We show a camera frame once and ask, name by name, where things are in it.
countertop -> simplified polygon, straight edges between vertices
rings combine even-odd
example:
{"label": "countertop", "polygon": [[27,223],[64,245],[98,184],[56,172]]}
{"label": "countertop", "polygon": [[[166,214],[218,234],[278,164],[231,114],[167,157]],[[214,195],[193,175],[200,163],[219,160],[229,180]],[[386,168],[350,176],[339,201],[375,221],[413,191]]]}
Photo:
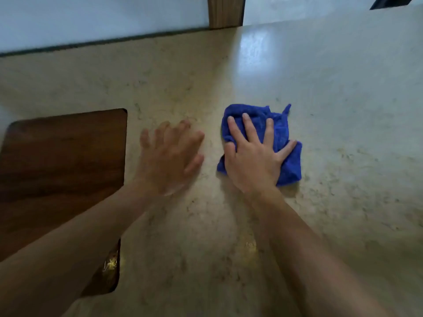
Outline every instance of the countertop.
{"label": "countertop", "polygon": [[241,196],[216,174],[231,103],[269,105],[303,142],[287,202],[400,316],[423,313],[423,6],[0,58],[0,125],[128,111],[125,180],[142,127],[188,117],[198,179],[122,236],[121,276],[70,316],[296,316]]}

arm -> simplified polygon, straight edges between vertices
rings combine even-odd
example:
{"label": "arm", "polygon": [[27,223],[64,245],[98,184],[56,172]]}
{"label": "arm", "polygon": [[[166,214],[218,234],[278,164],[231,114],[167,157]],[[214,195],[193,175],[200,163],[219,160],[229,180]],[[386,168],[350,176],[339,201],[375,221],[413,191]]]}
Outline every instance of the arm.
{"label": "arm", "polygon": [[284,201],[275,187],[280,166],[295,147],[289,142],[273,152],[273,120],[267,120],[263,144],[248,115],[243,116],[248,141],[233,118],[229,129],[238,146],[225,145],[225,167],[246,196],[267,232],[279,269],[304,316],[388,316],[352,271]]}
{"label": "arm", "polygon": [[2,316],[60,316],[77,299],[125,230],[162,195],[186,184],[202,165],[204,134],[164,122],[151,143],[141,134],[135,179],[0,263]]}

finger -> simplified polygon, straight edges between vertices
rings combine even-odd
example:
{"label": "finger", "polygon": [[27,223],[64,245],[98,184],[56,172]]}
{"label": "finger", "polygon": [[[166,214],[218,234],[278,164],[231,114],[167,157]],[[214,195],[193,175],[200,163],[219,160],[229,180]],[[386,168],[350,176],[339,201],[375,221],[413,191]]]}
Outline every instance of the finger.
{"label": "finger", "polygon": [[283,162],[289,154],[293,151],[295,146],[297,145],[296,140],[289,140],[288,144],[281,150],[276,153],[277,158],[280,162]]}
{"label": "finger", "polygon": [[242,135],[241,130],[238,128],[238,125],[236,124],[234,117],[228,117],[228,126],[229,126],[229,132],[232,135],[232,137],[234,137],[237,145],[247,142],[247,140]]}
{"label": "finger", "polygon": [[170,126],[170,124],[171,123],[169,121],[162,122],[154,132],[156,147],[159,147],[163,144],[163,138],[165,135],[166,128]]}
{"label": "finger", "polygon": [[200,153],[196,154],[184,170],[185,177],[190,177],[194,175],[201,168],[203,161],[204,155]]}
{"label": "finger", "polygon": [[183,138],[179,140],[178,146],[184,155],[186,165],[198,153],[198,149],[203,143],[203,140],[204,133],[202,131],[186,133]]}
{"label": "finger", "polygon": [[266,131],[264,132],[263,144],[269,148],[273,148],[273,136],[273,119],[268,118],[266,120]]}
{"label": "finger", "polygon": [[179,138],[182,136],[182,134],[188,130],[191,127],[191,122],[188,120],[181,120],[181,122],[178,123],[177,127],[175,128],[175,139],[179,140]]}
{"label": "finger", "polygon": [[231,160],[235,158],[235,144],[233,142],[227,142],[223,146],[225,152],[225,159]]}
{"label": "finger", "polygon": [[251,118],[247,113],[242,114],[242,121],[244,122],[245,132],[247,133],[248,141],[252,143],[260,143],[257,136],[257,131],[252,124]]}
{"label": "finger", "polygon": [[148,135],[148,129],[143,129],[140,136],[140,143],[143,149],[150,148],[150,137]]}

cloth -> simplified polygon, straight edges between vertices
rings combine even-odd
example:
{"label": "cloth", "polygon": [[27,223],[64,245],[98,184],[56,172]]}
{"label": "cloth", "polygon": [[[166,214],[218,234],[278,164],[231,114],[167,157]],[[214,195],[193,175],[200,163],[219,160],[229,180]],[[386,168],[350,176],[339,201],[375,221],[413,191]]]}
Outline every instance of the cloth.
{"label": "cloth", "polygon": [[[242,122],[242,114],[244,112],[248,113],[252,123],[254,124],[258,138],[260,142],[263,143],[264,132],[266,130],[266,119],[272,118],[274,123],[274,142],[273,150],[278,152],[288,143],[289,138],[289,129],[288,129],[288,113],[291,105],[289,104],[283,110],[282,113],[274,113],[270,111],[269,106],[266,107],[257,107],[257,106],[248,106],[245,104],[231,104],[225,109],[222,119],[222,137],[225,142],[232,141],[235,144],[235,139],[231,136],[228,126],[228,117],[232,116],[235,119],[236,124],[241,130],[242,134],[246,138],[244,123]],[[301,180],[301,149],[302,144],[297,143],[292,153],[286,158],[282,166],[280,167],[280,175],[277,186],[284,186],[290,183],[294,183]],[[217,171],[225,173],[225,155],[220,158],[219,163],[217,164]]]}

wood grain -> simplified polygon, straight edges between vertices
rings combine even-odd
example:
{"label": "wood grain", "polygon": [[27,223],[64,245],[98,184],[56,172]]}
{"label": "wood grain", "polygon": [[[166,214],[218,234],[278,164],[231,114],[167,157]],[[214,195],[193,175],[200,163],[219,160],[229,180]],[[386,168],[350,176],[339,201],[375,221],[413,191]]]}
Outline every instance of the wood grain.
{"label": "wood grain", "polygon": [[[12,123],[0,152],[0,261],[113,194],[124,183],[123,109]],[[83,295],[119,279],[119,243]]]}
{"label": "wood grain", "polygon": [[242,26],[245,0],[208,0],[211,29]]}

